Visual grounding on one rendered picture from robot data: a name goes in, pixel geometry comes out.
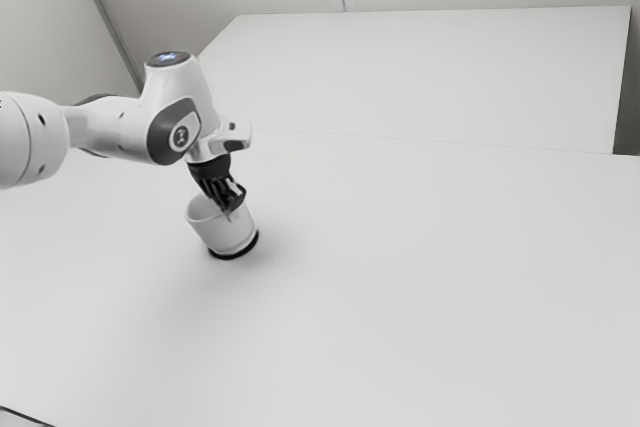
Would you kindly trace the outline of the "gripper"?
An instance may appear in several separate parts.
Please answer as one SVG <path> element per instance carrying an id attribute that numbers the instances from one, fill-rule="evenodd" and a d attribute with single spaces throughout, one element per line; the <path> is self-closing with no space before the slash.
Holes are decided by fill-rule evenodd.
<path id="1" fill-rule="evenodd" d="M 188 163 L 187 167 L 201 191 L 223 214 L 231 214 L 243 204 L 247 190 L 230 175 L 230 155 L 220 155 L 202 163 Z"/>

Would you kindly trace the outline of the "white mug with black base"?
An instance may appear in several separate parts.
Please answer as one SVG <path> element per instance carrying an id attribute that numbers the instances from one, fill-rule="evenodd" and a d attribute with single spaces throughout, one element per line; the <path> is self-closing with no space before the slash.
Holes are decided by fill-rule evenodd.
<path id="1" fill-rule="evenodd" d="M 185 218 L 210 253 L 232 260 L 248 253 L 259 239 L 259 230 L 246 201 L 224 213 L 210 198 L 199 193 L 188 203 Z"/>

